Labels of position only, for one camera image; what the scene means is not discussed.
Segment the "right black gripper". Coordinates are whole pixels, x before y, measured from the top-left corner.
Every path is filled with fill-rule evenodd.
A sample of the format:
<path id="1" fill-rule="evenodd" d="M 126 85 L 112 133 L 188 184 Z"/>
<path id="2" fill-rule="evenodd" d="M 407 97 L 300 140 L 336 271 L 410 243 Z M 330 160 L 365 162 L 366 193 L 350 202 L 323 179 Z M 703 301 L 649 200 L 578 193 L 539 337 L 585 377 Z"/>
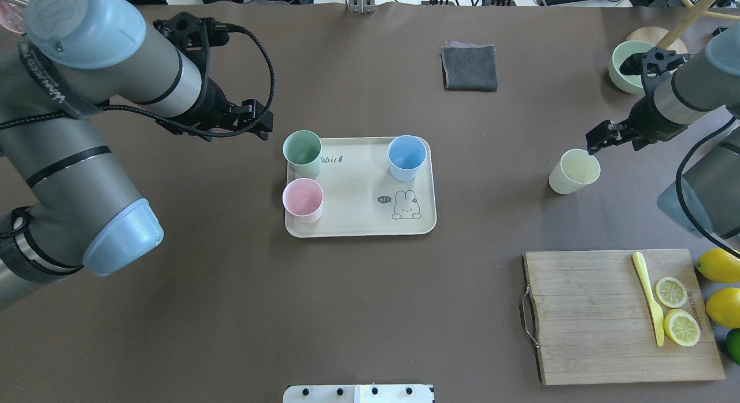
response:
<path id="1" fill-rule="evenodd" d="M 631 141 L 634 150 L 640 150 L 683 132 L 689 121 L 674 111 L 681 102 L 674 94 L 671 80 L 673 71 L 692 57 L 690 53 L 679 54 L 661 47 L 628 56 L 619 66 L 620 73 L 639 75 L 645 96 L 632 107 L 626 120 L 602 121 L 585 134 L 589 155 L 621 145 L 623 139 Z"/>

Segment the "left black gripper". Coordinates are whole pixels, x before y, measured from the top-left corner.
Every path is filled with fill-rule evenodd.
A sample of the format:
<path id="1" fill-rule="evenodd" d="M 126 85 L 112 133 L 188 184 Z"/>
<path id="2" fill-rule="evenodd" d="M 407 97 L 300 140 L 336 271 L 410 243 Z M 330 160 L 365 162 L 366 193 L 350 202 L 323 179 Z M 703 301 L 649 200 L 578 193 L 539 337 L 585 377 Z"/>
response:
<path id="1" fill-rule="evenodd" d="M 182 99 L 182 85 L 194 86 L 197 93 L 181 113 L 157 114 L 156 122 L 172 134 L 189 134 L 201 139 L 225 139 L 250 132 L 262 141 L 269 139 L 274 129 L 274 115 L 256 99 L 240 105 L 230 102 L 211 78 L 210 48 L 224 46 L 230 34 L 256 37 L 246 27 L 219 22 L 214 18 L 198 18 L 182 12 L 171 19 L 154 22 L 156 31 L 178 49 L 182 56 L 182 72 L 170 95 Z"/>

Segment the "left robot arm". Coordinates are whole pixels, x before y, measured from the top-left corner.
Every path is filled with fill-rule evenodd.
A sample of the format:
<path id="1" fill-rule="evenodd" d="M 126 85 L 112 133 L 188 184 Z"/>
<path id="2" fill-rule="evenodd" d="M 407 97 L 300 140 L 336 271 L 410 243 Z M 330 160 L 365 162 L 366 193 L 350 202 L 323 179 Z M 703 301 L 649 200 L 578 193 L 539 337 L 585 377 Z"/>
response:
<path id="1" fill-rule="evenodd" d="M 37 198 L 2 216 L 2 308 L 89 269 L 107 276 L 164 232 L 90 118 L 148 117 L 175 135 L 266 140 L 270 104 L 237 105 L 209 78 L 209 50 L 246 27 L 183 12 L 148 25 L 126 0 L 24 0 L 2 51 L 2 156 Z"/>

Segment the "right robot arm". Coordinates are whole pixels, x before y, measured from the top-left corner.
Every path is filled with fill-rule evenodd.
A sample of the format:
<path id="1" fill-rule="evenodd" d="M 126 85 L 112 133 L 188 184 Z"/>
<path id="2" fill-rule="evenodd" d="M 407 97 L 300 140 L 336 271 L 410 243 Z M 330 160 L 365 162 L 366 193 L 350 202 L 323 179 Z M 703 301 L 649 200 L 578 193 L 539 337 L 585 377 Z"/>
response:
<path id="1" fill-rule="evenodd" d="M 603 121 L 587 132 L 587 150 L 632 144 L 640 150 L 666 142 L 706 114 L 739 108 L 739 26 L 719 32 L 695 55 L 648 46 L 617 61 L 624 75 L 639 76 L 644 97 L 626 119 Z M 724 240 L 738 239 L 738 131 L 732 131 L 658 198 L 659 208 L 682 227 L 697 226 Z"/>

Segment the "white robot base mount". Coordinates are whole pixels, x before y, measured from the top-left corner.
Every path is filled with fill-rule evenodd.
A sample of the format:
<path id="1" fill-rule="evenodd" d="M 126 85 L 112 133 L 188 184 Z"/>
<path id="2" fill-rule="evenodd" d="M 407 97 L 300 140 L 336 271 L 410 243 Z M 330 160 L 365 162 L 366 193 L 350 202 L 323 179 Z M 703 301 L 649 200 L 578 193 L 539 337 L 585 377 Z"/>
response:
<path id="1" fill-rule="evenodd" d="M 322 384 L 286 388 L 283 402 L 434 402 L 427 384 Z"/>

